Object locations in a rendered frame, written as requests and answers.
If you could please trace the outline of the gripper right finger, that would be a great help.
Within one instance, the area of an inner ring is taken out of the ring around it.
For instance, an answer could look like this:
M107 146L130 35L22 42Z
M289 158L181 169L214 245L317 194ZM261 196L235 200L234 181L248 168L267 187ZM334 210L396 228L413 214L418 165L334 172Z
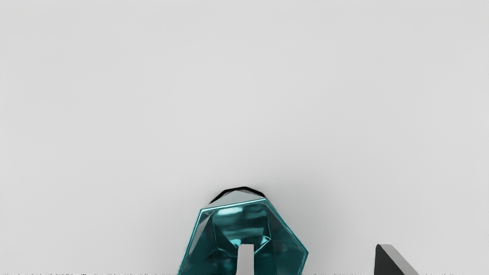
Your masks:
M392 245L377 244L374 275L419 275L419 273Z

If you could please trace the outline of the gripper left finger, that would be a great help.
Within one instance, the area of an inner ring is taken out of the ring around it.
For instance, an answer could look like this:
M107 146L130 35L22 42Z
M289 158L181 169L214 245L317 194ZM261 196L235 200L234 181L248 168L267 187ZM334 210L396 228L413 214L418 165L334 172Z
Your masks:
M254 245L241 244L239 246L237 275L254 275Z

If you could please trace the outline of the teal faceted mug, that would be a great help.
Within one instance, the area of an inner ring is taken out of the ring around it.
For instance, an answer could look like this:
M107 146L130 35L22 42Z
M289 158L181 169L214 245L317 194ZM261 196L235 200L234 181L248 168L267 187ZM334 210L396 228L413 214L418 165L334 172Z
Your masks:
M240 245L254 247L254 275L302 275L308 250L260 191L222 191L198 214L178 275L237 275Z

